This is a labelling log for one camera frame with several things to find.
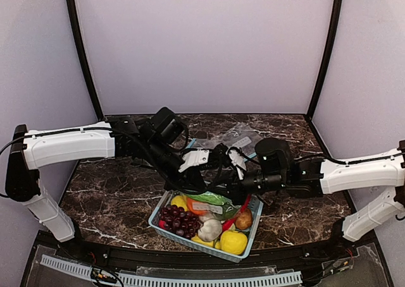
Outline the orange fruit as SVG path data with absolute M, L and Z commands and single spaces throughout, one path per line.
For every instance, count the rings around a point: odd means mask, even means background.
M 207 203 L 196 201 L 188 197 L 186 199 L 186 203 L 188 210 L 190 210 L 195 215 L 203 216 L 209 212 Z

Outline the green cucumber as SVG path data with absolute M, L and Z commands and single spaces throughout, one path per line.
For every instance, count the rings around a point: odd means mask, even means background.
M 204 202 L 211 205 L 225 205 L 232 203 L 229 198 L 211 192 L 205 192 L 199 195 L 186 194 L 185 196 L 198 202 Z

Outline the clear zip bag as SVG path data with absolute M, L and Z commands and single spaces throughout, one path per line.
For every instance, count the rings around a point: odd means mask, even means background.
M 256 155 L 255 146 L 263 137 L 245 123 L 237 123 L 224 134 L 219 136 L 219 139 L 227 147 L 236 147 L 245 155 L 253 158 Z
M 188 149 L 213 149 L 217 143 L 214 140 L 193 138 L 187 145 Z
M 185 196 L 186 195 L 185 193 L 179 192 L 178 194 L 183 196 L 185 199 L 187 199 L 187 197 Z M 209 210 L 209 212 L 207 214 L 205 214 L 204 216 L 211 214 L 215 219 L 218 219 L 217 215 L 222 213 L 221 205 L 208 204 L 208 210 Z

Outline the green avocado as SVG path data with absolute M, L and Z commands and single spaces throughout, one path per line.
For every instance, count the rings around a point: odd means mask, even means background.
M 240 210 L 240 205 L 224 204 L 221 206 L 222 213 L 217 215 L 220 221 L 233 218 Z

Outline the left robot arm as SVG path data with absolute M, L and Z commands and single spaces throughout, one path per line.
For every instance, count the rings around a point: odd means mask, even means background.
M 145 160 L 165 180 L 183 193 L 201 194 L 208 188 L 198 166 L 208 161 L 206 152 L 180 155 L 171 144 L 188 127 L 167 107 L 147 119 L 129 116 L 110 122 L 51 131 L 15 128 L 9 150 L 4 198 L 20 202 L 59 242 L 80 237 L 73 220 L 59 207 L 40 181 L 39 169 L 50 164 L 81 159 L 133 157 Z

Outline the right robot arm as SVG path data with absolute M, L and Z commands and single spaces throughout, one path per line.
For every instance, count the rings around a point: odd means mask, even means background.
M 254 147 L 260 168 L 225 177 L 220 193 L 236 205 L 249 194 L 284 189 L 297 198 L 311 198 L 344 190 L 383 186 L 377 198 L 354 214 L 338 220 L 332 235 L 355 242 L 392 217 L 404 213 L 404 141 L 397 148 L 369 157 L 338 160 L 311 155 L 293 159 L 285 140 L 265 138 Z

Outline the yellow mango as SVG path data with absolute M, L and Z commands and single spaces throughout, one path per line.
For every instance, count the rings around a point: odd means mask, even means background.
M 176 205 L 177 207 L 182 207 L 184 209 L 184 211 L 188 211 L 187 200 L 181 195 L 174 196 L 171 200 L 171 205 Z

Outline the brown potato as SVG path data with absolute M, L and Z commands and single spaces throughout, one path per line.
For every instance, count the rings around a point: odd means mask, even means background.
M 252 212 L 249 208 L 246 208 L 236 219 L 235 227 L 239 230 L 246 230 L 252 226 L 252 222 Z

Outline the red chili pepper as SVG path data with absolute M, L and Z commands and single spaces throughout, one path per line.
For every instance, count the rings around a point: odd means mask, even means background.
M 239 212 L 231 219 L 226 220 L 223 224 L 222 224 L 222 231 L 226 231 L 231 229 L 231 227 L 233 225 L 235 225 L 235 221 L 236 219 L 239 217 L 240 213 L 243 212 L 246 208 L 248 208 L 246 205 L 242 206 L 239 210 Z

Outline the purple grape bunch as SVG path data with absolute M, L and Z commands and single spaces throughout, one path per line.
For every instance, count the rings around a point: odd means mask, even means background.
M 158 212 L 158 226 L 177 236 L 190 240 L 202 226 L 199 218 L 191 211 L 177 205 L 167 205 Z

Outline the yellow lemon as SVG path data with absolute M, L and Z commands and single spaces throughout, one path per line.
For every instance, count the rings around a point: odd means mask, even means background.
M 248 238 L 244 233 L 227 230 L 220 238 L 220 249 L 224 252 L 240 255 L 244 252 L 248 244 Z

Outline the yellow corn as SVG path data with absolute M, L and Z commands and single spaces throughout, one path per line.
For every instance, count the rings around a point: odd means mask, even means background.
M 221 249 L 221 244 L 220 244 L 220 239 L 216 238 L 213 241 L 204 241 L 202 239 L 200 239 L 200 237 L 198 237 L 197 235 L 193 236 L 191 238 L 192 241 L 199 243 L 201 245 L 207 246 L 207 247 L 211 247 L 211 248 L 215 248 L 220 250 Z

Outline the light blue plastic basket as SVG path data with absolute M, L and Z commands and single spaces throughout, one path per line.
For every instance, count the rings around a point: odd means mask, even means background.
M 251 200 L 249 201 L 249 204 L 247 205 L 248 208 L 251 210 L 252 216 L 253 216 L 252 226 L 248 230 L 243 231 L 243 232 L 247 232 L 247 246 L 242 254 L 235 255 L 232 253 L 224 252 L 223 250 L 219 250 L 219 249 L 216 249 L 213 247 L 209 247 L 209 246 L 194 242 L 192 240 L 188 240 L 186 238 L 182 238 L 171 232 L 165 231 L 163 228 L 160 228 L 158 226 L 158 222 L 160 219 L 159 210 L 160 210 L 160 208 L 168 205 L 168 203 L 174 197 L 174 194 L 175 193 L 173 193 L 172 191 L 165 192 L 148 219 L 149 225 L 152 228 L 154 228 L 159 235 L 164 236 L 165 238 L 172 240 L 176 243 L 185 245 L 186 247 L 197 250 L 199 252 L 203 252 L 208 255 L 212 255 L 214 257 L 218 257 L 220 259 L 224 259 L 224 260 L 234 262 L 234 263 L 239 263 L 242 259 L 245 259 L 249 256 L 250 251 L 252 249 L 252 245 L 254 243 L 254 238 L 256 235 L 256 231 L 257 231 L 257 228 L 259 225 L 259 220 L 260 220 L 262 209 L 263 209 L 263 203 L 259 201 L 257 196 L 253 195 L 251 197 Z

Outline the left black frame post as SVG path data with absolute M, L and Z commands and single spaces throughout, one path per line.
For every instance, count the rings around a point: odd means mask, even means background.
M 99 98 L 98 98 L 98 95 L 96 92 L 96 87 L 94 85 L 87 54 L 85 51 L 84 41 L 83 41 L 83 37 L 82 37 L 82 31 L 80 28 L 80 23 L 79 23 L 79 18 L 78 18 L 76 1 L 75 0 L 66 0 L 66 7 L 68 10 L 70 27 L 72 30 L 76 53 L 77 53 L 78 60 L 80 63 L 82 75 L 83 75 L 85 86 L 87 89 L 87 93 L 89 95 L 91 105 L 92 105 L 92 108 L 96 115 L 96 118 L 98 121 L 101 121 L 104 118 L 104 113 L 103 113 L 101 103 L 99 101 Z

